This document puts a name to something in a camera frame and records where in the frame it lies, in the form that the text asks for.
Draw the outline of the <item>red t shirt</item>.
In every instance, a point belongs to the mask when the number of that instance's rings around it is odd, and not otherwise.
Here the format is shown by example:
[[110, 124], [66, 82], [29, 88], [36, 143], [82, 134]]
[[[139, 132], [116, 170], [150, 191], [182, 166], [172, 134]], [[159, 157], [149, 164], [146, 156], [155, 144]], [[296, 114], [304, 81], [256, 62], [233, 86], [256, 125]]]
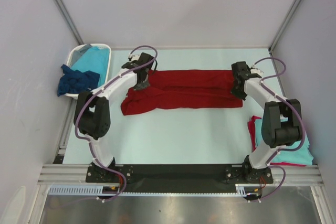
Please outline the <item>red t shirt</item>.
[[121, 103], [123, 115], [155, 109], [241, 108], [243, 102], [231, 93], [234, 77], [230, 70], [167, 70], [149, 72], [150, 86], [130, 88]]

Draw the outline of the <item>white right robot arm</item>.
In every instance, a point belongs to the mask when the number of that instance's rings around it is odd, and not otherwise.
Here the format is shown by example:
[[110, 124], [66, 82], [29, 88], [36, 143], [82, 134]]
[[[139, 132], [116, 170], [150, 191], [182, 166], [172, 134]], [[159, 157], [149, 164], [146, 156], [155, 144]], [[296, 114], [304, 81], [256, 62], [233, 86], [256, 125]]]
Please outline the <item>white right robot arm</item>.
[[232, 64], [234, 86], [231, 93], [241, 100], [252, 97], [264, 110], [261, 125], [262, 142], [248, 156], [242, 166], [243, 179], [254, 183], [267, 171], [280, 152], [295, 152], [302, 148], [306, 131], [301, 118], [301, 104], [287, 99], [269, 88], [263, 72], [246, 62]]

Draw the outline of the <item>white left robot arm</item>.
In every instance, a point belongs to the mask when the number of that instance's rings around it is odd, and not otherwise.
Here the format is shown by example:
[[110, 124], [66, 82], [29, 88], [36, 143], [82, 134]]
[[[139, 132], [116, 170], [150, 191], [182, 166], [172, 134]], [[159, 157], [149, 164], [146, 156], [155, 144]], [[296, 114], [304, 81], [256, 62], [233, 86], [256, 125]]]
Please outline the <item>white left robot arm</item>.
[[74, 116], [75, 136], [88, 142], [93, 162], [99, 166], [98, 176], [105, 182], [115, 178], [116, 169], [111, 166], [114, 157], [104, 136], [111, 125], [110, 106], [130, 89], [149, 86], [149, 72], [157, 56], [145, 52], [130, 53], [116, 76], [93, 91], [83, 91], [77, 97]]

